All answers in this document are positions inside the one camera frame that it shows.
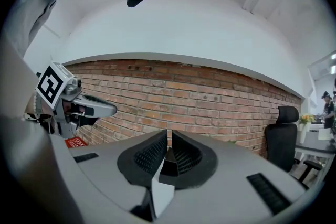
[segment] white vase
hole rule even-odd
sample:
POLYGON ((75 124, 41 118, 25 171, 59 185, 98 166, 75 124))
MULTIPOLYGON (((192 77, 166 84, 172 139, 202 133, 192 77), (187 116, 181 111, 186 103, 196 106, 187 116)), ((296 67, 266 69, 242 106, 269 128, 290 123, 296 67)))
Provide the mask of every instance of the white vase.
POLYGON ((301 124, 303 125, 301 128, 301 133, 300 133, 300 144, 304 143, 304 140, 306 138, 306 133, 309 132, 309 125, 310 123, 307 124, 301 124))

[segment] office chair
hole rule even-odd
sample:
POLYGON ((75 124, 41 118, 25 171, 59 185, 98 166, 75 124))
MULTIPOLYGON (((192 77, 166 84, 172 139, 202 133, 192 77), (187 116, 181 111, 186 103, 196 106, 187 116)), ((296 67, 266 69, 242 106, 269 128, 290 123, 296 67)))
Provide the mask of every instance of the office chair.
MULTIPOLYGON (((293 122, 298 120, 299 112, 295 107, 279 106, 277 122, 269 124, 265 129, 268 160, 286 172, 292 169, 294 163, 300 163, 298 159, 294 158, 298 128, 293 122)), ((322 169, 320 164, 312 161, 304 161, 303 163, 307 165, 307 168, 298 179, 301 183, 312 169, 317 171, 322 169)))

